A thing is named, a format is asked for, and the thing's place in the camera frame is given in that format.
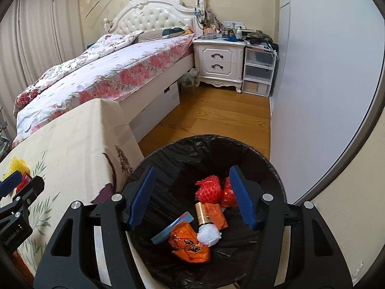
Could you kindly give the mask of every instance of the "nightstand leg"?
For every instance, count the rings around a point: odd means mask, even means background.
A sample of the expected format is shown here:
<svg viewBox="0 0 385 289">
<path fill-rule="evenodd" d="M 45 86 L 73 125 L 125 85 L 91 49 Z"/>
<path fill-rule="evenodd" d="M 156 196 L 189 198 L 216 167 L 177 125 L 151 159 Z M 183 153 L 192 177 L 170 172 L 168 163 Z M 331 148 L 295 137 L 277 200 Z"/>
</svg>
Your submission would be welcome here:
<svg viewBox="0 0 385 289">
<path fill-rule="evenodd" d="M 237 90 L 238 93 L 242 93 L 241 88 L 242 84 L 235 85 L 235 90 Z"/>
</svg>

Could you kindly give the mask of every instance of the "white tissue ball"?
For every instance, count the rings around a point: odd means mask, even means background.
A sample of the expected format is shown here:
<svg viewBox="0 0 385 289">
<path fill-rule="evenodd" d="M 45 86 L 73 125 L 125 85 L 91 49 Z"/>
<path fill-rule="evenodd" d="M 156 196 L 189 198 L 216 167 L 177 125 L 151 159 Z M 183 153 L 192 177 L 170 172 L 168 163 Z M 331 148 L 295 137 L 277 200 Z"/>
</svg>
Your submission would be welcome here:
<svg viewBox="0 0 385 289">
<path fill-rule="evenodd" d="M 214 224 L 205 224 L 199 227 L 197 238 L 199 242 L 211 247 L 222 238 L 222 233 Z"/>
</svg>

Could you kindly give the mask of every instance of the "white bed frame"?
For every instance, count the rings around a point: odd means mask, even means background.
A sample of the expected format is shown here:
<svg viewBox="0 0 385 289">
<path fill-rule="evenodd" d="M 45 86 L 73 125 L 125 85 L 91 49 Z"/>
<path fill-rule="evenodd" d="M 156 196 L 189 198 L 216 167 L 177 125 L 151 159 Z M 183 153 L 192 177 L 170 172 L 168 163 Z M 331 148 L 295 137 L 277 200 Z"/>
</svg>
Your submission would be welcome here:
<svg viewBox="0 0 385 289">
<path fill-rule="evenodd" d="M 180 0 L 131 0 L 113 20 L 110 33 L 130 34 L 136 30 L 150 32 L 181 27 L 202 34 L 195 17 L 195 8 L 186 7 Z M 194 67 L 194 54 L 181 59 L 142 88 L 120 102 L 124 116 L 132 121 L 159 94 L 164 92 L 189 69 Z"/>
</svg>

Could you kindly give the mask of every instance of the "drawer handle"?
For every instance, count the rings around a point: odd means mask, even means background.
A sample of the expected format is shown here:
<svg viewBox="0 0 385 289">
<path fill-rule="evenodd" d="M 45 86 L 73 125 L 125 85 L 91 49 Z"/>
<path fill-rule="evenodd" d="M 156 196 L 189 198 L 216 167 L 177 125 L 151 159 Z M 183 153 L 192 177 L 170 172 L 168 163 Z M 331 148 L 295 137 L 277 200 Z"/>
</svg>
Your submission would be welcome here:
<svg viewBox="0 0 385 289">
<path fill-rule="evenodd" d="M 219 57 L 222 59 L 223 55 L 220 55 L 219 53 L 211 54 L 211 57 L 214 58 L 216 55 L 219 55 Z"/>
</svg>

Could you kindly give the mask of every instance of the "wall socket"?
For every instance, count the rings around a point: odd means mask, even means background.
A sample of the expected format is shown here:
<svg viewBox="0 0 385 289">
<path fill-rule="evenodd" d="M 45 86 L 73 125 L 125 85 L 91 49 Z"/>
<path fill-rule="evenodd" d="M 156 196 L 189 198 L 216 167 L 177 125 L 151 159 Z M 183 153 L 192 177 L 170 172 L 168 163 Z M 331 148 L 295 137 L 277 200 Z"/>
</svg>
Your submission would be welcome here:
<svg viewBox="0 0 385 289">
<path fill-rule="evenodd" d="M 244 23 L 240 23 L 237 21 L 224 21 L 223 24 L 225 25 L 225 27 L 229 28 L 238 28 L 239 26 L 242 26 L 242 29 L 246 29 Z"/>
</svg>

